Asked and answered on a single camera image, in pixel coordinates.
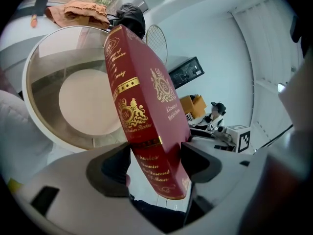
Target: orange cloth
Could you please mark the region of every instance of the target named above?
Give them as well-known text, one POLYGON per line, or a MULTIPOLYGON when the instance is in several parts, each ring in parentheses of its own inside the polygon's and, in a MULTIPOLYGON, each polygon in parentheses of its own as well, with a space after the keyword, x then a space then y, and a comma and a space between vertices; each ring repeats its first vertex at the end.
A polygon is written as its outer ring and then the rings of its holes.
POLYGON ((84 25, 107 29, 110 25, 107 7, 93 2, 72 0, 66 4, 47 8, 45 14, 60 27, 84 25))

